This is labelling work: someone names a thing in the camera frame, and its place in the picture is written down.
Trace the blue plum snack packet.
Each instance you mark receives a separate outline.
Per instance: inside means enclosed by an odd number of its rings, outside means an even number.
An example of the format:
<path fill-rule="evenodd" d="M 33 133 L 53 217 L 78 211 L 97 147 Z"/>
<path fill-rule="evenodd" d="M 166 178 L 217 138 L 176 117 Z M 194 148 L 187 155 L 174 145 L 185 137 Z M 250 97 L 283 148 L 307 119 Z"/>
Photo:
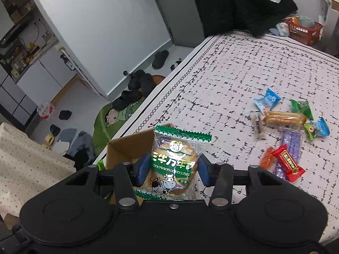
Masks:
<path fill-rule="evenodd" d="M 268 88 L 262 98 L 254 99 L 253 102 L 258 110 L 264 115 L 265 112 L 273 109 L 280 101 L 281 97 L 276 92 Z"/>

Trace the long biscuit stick packet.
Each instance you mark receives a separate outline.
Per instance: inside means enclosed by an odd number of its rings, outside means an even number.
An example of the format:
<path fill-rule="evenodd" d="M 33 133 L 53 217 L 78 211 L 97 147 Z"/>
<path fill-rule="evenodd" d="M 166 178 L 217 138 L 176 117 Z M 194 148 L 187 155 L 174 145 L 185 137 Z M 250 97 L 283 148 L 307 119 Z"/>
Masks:
<path fill-rule="evenodd" d="M 307 118 L 302 113 L 266 111 L 263 121 L 271 124 L 302 126 Z"/>

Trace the black white sneaker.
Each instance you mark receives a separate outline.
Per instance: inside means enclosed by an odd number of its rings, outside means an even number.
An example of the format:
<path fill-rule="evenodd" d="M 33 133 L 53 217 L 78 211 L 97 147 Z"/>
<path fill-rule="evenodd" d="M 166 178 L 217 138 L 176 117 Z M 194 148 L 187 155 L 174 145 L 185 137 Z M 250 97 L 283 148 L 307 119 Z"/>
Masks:
<path fill-rule="evenodd" d="M 181 60 L 177 60 L 175 63 L 173 63 L 171 66 L 170 66 L 170 70 L 173 71 L 178 65 L 181 64 Z"/>

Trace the red plastic basket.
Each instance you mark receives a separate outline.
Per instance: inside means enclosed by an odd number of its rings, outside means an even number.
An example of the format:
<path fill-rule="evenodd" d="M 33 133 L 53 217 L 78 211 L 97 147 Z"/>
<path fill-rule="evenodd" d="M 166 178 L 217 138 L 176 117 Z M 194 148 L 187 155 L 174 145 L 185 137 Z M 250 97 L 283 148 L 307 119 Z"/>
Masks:
<path fill-rule="evenodd" d="M 321 30 L 324 26 L 318 22 L 314 22 L 314 27 L 308 28 L 302 26 L 297 19 L 299 18 L 288 17 L 284 19 L 284 22 L 288 25 L 289 37 L 308 46 L 318 43 Z"/>

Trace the dark green snack packet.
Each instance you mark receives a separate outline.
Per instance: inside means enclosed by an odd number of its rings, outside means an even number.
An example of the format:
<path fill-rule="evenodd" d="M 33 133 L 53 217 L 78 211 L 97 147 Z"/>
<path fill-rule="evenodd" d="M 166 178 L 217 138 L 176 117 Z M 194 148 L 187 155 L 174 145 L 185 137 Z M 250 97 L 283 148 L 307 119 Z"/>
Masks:
<path fill-rule="evenodd" d="M 304 116 L 309 120 L 314 120 L 309 102 L 307 100 L 297 101 L 294 99 L 290 99 L 290 102 L 291 110 L 293 113 L 301 113 L 304 114 Z"/>

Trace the blue green snack packet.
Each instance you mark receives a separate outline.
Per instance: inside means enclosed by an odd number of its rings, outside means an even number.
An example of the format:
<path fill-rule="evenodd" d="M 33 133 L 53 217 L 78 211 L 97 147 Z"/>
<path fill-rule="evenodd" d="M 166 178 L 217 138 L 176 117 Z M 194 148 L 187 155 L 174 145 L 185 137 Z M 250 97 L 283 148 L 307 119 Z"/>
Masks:
<path fill-rule="evenodd" d="M 329 127 L 323 117 L 320 117 L 316 122 L 304 123 L 304 130 L 310 141 L 316 137 L 328 137 L 330 135 Z"/>

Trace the black clothes over chair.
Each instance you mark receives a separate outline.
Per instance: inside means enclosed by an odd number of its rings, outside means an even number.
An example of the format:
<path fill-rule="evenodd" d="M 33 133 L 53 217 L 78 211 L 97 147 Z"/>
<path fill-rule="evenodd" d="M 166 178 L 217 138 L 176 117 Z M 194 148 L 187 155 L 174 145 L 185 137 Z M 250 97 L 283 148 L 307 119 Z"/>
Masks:
<path fill-rule="evenodd" d="M 293 0 L 194 0 L 204 37 L 246 30 L 259 36 L 298 8 Z"/>

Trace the brown cardboard box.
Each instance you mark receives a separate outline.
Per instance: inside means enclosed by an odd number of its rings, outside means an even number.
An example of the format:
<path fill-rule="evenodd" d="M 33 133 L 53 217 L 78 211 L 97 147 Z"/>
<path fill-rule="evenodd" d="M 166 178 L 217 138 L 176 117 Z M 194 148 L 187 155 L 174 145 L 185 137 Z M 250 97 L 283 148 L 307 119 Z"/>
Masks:
<path fill-rule="evenodd" d="M 106 169 L 111 170 L 123 162 L 136 163 L 144 154 L 151 154 L 153 140 L 153 129 L 111 140 L 106 146 Z M 134 187 L 136 195 L 144 200 L 169 200 L 165 195 L 152 192 L 151 188 L 146 187 L 150 178 L 151 174 L 149 170 L 144 184 L 139 188 Z"/>

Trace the white desk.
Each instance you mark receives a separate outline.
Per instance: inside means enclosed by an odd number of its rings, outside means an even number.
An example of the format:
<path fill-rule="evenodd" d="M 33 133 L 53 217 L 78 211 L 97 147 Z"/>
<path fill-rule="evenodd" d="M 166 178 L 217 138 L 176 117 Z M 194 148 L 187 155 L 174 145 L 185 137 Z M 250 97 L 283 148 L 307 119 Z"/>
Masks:
<path fill-rule="evenodd" d="M 324 0 L 326 14 L 321 45 L 326 53 L 338 56 L 338 0 Z"/>

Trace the red candy bar packet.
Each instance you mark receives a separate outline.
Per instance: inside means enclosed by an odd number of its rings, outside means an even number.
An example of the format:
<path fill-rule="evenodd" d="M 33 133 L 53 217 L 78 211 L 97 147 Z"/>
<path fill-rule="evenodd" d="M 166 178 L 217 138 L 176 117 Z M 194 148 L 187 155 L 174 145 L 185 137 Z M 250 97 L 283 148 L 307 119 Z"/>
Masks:
<path fill-rule="evenodd" d="M 278 163 L 283 167 L 285 175 L 290 182 L 295 182 L 300 178 L 305 170 L 298 165 L 291 154 L 287 150 L 287 145 L 282 145 L 272 152 L 272 155 L 278 160 Z"/>

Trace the orange sausage snack packet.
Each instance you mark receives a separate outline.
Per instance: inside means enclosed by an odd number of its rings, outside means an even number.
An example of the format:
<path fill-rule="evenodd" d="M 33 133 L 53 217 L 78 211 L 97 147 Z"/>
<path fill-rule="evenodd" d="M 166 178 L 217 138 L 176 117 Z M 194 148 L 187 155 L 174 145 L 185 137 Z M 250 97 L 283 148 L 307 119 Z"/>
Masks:
<path fill-rule="evenodd" d="M 264 170 L 269 170 L 275 163 L 276 158 L 273 156 L 274 148 L 268 147 L 260 159 L 259 166 Z"/>

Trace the green milk bread packet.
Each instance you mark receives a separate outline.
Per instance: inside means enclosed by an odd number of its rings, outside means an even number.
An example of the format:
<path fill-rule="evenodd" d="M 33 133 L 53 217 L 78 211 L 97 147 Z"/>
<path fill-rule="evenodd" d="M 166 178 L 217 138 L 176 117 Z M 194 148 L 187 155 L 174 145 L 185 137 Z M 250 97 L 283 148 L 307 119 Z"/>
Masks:
<path fill-rule="evenodd" d="M 153 130 L 150 170 L 135 194 L 149 201 L 194 200 L 191 183 L 198 172 L 198 159 L 212 142 L 212 135 L 156 126 Z"/>

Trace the grey door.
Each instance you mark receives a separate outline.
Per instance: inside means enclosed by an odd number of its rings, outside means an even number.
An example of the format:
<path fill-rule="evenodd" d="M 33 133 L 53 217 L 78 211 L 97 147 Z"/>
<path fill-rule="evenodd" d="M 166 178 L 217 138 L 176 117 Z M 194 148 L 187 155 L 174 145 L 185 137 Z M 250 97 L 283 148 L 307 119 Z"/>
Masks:
<path fill-rule="evenodd" d="M 204 40 L 194 0 L 155 0 L 174 45 L 194 48 Z"/>

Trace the cream dotted cloth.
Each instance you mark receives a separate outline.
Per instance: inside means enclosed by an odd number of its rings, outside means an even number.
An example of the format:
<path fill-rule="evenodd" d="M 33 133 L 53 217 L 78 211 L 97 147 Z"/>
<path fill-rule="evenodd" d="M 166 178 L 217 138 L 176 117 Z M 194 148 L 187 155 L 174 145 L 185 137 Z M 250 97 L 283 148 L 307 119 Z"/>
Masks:
<path fill-rule="evenodd" d="M 74 162 L 3 122 L 0 131 L 1 216 L 19 216 L 37 194 L 76 172 Z"/>

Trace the purple wafer bar packet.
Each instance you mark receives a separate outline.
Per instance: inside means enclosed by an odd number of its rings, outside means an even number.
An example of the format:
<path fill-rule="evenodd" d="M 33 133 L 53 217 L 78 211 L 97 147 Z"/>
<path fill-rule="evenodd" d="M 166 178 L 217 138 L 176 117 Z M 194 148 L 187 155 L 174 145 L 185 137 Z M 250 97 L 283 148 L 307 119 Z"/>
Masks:
<path fill-rule="evenodd" d="M 302 144 L 302 134 L 299 131 L 288 129 L 282 131 L 282 139 L 280 141 L 280 145 L 287 146 L 287 151 L 290 153 L 296 164 L 298 164 L 300 160 L 301 144 Z M 289 181 L 288 177 L 286 176 L 285 170 L 283 169 L 282 165 L 279 162 L 276 163 L 274 173 L 279 178 Z"/>

